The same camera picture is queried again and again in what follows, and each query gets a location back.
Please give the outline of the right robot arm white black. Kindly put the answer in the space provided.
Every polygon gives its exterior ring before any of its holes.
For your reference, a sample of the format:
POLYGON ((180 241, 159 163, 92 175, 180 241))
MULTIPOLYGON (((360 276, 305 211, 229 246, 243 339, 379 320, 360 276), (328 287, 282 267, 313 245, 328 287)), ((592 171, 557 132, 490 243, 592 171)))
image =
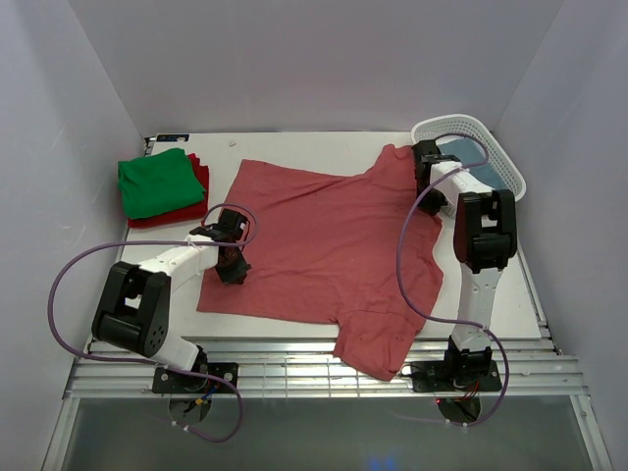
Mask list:
POLYGON ((434 139, 412 146, 418 208, 431 215, 454 210, 453 252, 461 268, 457 322, 444 358, 410 364, 418 393, 498 392, 501 380, 493 360, 490 327, 497 284, 517 251, 515 196, 482 183, 434 139))

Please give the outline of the pink red t shirt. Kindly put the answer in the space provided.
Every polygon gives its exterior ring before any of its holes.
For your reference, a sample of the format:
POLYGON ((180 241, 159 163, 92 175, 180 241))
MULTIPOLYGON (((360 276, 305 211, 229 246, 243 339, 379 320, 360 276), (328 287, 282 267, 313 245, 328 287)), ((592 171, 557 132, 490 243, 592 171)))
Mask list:
POLYGON ((335 324, 334 354, 381 381, 402 367, 442 287, 433 251, 442 221, 413 211, 414 158, 386 145, 352 177, 243 161, 227 199, 260 228, 240 286, 204 274, 197 308, 335 324))

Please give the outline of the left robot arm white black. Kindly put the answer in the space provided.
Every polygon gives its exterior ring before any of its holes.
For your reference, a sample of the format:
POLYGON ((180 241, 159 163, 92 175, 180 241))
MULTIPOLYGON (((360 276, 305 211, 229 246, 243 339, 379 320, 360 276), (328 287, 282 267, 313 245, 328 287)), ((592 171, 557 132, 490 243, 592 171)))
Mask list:
POLYGON ((225 209, 216 223, 191 230, 183 244, 138 264, 113 265, 92 335, 167 367, 199 371, 202 349, 170 332, 172 294, 208 269, 223 284, 243 284, 250 269, 241 252, 248 227, 246 216, 225 209))

